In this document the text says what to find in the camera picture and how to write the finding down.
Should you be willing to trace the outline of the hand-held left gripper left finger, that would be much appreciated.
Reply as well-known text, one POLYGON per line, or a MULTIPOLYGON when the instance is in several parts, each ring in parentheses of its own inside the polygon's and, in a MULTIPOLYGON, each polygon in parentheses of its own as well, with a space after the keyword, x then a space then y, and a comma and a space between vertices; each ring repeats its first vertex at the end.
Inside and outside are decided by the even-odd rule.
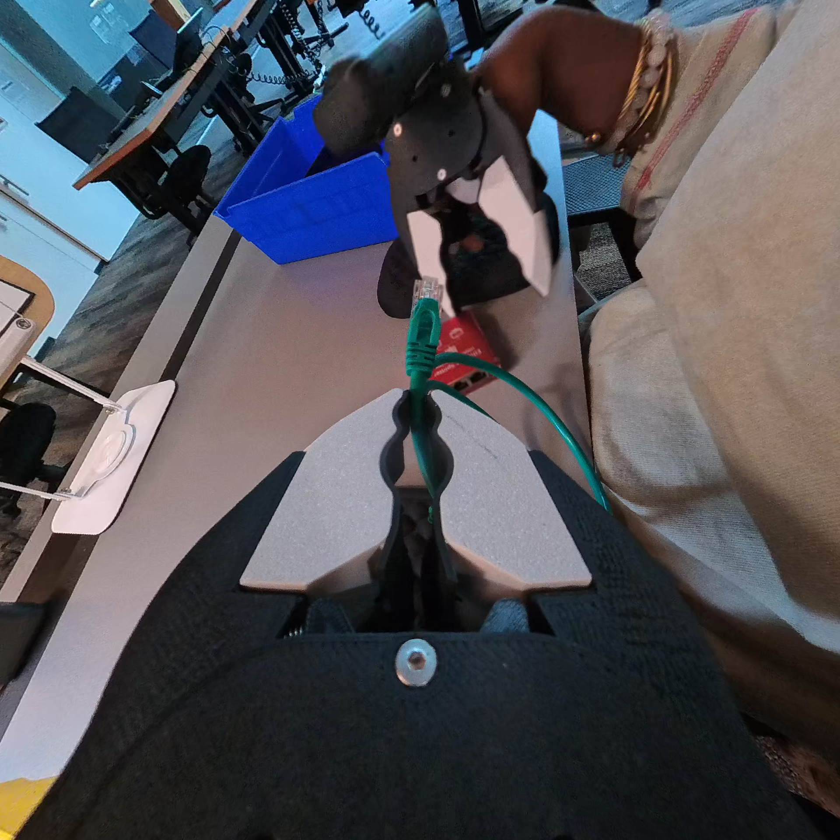
POLYGON ((413 611, 396 482, 410 395, 392 389, 305 450, 240 576, 252 592, 322 596, 370 589, 384 614, 413 611))

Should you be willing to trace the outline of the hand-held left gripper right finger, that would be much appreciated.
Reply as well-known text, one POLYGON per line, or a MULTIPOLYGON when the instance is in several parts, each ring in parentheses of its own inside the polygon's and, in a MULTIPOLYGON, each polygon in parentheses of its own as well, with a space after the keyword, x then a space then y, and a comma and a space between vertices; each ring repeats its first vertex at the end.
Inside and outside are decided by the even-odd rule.
POLYGON ((434 515, 454 578, 453 618, 485 618, 498 601, 584 590, 592 572, 518 437, 446 393, 428 397, 443 460, 434 515))

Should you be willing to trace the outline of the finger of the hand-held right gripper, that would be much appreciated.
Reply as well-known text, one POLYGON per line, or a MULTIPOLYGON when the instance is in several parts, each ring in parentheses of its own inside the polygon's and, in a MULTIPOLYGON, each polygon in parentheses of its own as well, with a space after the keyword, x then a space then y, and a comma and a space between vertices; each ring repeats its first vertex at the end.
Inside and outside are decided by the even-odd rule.
POLYGON ((463 176, 448 184, 448 194, 464 204, 477 204, 505 235, 530 287, 546 298, 553 280, 553 251, 546 214, 538 209, 532 185, 516 173, 504 156, 483 175, 463 176))
POLYGON ((443 319, 455 316, 455 306, 448 293, 447 272, 442 261, 444 234, 438 220, 423 210, 406 216, 418 272, 424 280, 433 280, 439 291, 443 319))

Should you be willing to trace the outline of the red ethernet splitter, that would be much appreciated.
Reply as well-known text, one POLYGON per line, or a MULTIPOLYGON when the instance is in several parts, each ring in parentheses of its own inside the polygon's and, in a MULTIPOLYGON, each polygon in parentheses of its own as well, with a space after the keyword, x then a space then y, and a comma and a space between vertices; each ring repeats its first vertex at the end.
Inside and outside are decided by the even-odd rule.
MULTIPOLYGON (((437 354, 463 354, 499 366, 500 360, 481 329, 469 312, 442 321, 437 354)), ((489 373, 465 364, 439 365, 430 379, 468 395, 494 379, 489 373)))

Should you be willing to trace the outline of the yellow plastic bin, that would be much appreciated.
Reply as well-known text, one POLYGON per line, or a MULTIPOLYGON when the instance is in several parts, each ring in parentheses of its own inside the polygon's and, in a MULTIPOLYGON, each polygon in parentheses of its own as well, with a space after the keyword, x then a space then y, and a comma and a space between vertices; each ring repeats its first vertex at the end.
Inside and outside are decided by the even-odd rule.
POLYGON ((56 776, 41 780, 20 778, 0 784, 1 839, 15 839, 56 779, 56 776))

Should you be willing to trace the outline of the person's right forearm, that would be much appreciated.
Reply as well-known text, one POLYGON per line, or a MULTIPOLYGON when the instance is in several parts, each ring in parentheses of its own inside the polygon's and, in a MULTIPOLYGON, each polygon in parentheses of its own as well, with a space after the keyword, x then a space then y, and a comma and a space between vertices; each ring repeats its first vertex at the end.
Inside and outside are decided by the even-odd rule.
POLYGON ((621 208, 642 248, 700 148, 761 67, 800 2, 774 2, 675 30, 665 116, 626 172, 621 208))

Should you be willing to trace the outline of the person's right hand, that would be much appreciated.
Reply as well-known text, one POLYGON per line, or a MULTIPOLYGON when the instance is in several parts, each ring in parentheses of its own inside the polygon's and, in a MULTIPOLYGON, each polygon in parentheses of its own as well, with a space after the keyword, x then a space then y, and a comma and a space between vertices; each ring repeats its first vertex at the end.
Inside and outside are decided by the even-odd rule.
POLYGON ((599 147, 614 134, 644 36, 603 14, 547 7, 511 25, 473 74, 523 140, 543 111, 599 147))

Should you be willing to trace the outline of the black padded wrist rest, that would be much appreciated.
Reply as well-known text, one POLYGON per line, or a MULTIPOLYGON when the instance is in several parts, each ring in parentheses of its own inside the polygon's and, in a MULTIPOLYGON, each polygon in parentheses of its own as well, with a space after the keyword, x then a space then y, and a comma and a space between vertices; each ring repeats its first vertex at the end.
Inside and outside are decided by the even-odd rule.
MULTIPOLYGON (((501 228, 480 211, 468 211, 467 218, 484 244, 477 253, 457 245, 455 254, 447 257, 448 293, 457 311, 508 297, 529 286, 501 228)), ((377 286, 377 300, 385 315, 393 319, 411 316, 418 279, 403 242, 393 241, 385 254, 377 286)))

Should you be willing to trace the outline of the blue plastic bin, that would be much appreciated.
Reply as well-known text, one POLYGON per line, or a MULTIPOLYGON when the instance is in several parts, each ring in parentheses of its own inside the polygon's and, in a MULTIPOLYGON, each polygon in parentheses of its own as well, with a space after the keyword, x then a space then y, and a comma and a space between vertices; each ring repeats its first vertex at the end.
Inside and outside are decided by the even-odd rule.
POLYGON ((387 155, 326 150, 312 118, 320 99, 272 124, 214 210, 280 266, 397 237, 387 155))

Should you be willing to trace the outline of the person's beige clothing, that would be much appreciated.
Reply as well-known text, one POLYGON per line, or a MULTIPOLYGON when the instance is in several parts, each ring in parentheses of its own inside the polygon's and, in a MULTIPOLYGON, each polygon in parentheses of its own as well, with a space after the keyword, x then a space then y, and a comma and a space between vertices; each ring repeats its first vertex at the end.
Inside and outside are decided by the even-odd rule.
POLYGON ((800 2, 588 328, 595 462, 838 816, 838 2, 800 2))

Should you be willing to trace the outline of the black computer monitor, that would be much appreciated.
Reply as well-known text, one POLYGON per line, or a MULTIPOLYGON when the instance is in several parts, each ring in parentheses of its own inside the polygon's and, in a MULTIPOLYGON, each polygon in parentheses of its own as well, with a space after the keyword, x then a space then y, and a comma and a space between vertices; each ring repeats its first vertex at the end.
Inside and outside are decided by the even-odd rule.
POLYGON ((153 58, 175 75, 184 73, 203 51, 203 18, 199 7, 178 29, 173 29, 155 11, 130 30, 130 36, 153 58))

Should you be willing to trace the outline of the wooden top office desk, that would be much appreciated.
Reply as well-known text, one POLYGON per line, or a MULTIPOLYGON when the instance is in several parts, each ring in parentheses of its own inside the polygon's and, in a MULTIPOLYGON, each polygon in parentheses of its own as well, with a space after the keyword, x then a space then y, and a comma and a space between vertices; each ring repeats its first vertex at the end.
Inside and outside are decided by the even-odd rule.
POLYGON ((88 165, 74 188, 79 191, 109 182, 145 217, 156 220, 171 215, 190 233, 199 234, 215 204, 200 183, 192 198, 184 198, 175 189, 172 171, 187 171, 180 159, 197 160, 196 155, 179 151, 182 137, 204 107, 227 125, 245 156, 265 137, 263 119, 228 78, 230 65, 223 49, 243 45, 237 34, 237 26, 210 27, 209 40, 196 60, 88 165))

